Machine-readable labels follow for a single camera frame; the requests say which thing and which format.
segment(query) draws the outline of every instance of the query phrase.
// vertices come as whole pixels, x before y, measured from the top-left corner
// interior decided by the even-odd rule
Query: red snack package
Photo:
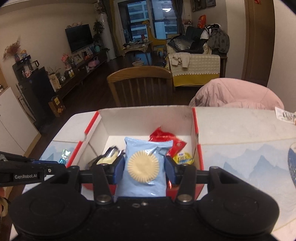
[[[206,15],[201,15],[198,19],[197,27],[198,28],[204,28],[206,24]]]
[[[153,142],[165,142],[165,141],[173,141],[172,148],[168,151],[167,155],[170,157],[174,157],[177,153],[179,153],[185,146],[186,142],[177,138],[174,134],[170,132],[164,132],[158,127],[151,135],[150,140]]]

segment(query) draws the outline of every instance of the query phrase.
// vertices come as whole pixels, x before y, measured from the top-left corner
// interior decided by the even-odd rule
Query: chair backrest
[[[172,104],[173,76],[165,68],[125,68],[110,74],[107,81],[117,107]]]

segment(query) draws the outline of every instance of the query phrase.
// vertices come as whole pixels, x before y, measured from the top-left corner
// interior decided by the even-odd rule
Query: yellow stool
[[[157,54],[160,56],[160,53],[163,54],[163,56],[165,55],[165,48],[164,47],[160,47],[160,48],[157,48]]]

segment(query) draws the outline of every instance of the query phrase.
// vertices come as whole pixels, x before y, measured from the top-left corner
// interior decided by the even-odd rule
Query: gray curtain
[[[110,27],[111,36],[112,36],[112,42],[113,42],[113,46],[114,46],[115,55],[120,56],[119,50],[117,48],[115,36],[113,34],[114,31],[113,31],[113,20],[112,20],[110,0],[101,0],[101,1],[103,2],[104,8],[105,8],[104,12],[107,14],[107,17],[108,17],[108,23],[109,23],[109,27]]]
[[[177,16],[177,30],[179,34],[183,34],[184,31],[184,26],[182,23],[182,12],[183,12],[183,0],[171,0],[173,9],[176,13]]]

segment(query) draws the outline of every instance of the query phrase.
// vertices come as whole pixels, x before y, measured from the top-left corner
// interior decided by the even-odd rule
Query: pink jacket
[[[244,80],[218,78],[200,88],[189,106],[284,109],[283,102],[270,89]]]

